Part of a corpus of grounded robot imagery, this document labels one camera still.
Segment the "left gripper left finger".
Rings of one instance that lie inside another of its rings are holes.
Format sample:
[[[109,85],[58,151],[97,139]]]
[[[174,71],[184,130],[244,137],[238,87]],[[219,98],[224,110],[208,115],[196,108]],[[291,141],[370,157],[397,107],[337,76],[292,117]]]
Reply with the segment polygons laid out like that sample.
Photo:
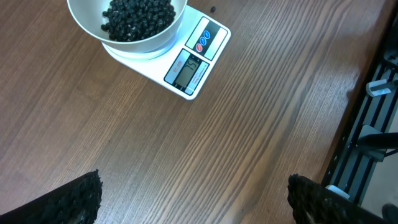
[[[1,215],[1,223],[93,224],[101,206],[103,183],[97,170]]]

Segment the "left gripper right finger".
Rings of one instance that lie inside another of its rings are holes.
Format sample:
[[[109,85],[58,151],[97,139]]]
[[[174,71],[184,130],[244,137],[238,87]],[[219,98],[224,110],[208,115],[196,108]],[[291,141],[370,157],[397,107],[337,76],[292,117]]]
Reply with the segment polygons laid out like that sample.
[[[298,174],[288,179],[288,203],[297,224],[378,224],[386,221]]]

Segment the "black beans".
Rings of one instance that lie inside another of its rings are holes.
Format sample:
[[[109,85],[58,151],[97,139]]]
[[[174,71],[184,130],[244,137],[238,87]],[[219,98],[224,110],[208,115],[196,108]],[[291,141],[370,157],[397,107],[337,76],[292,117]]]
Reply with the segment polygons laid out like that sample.
[[[101,30],[110,40],[135,42],[148,39],[170,26],[177,13],[170,0],[112,0],[102,16]]]

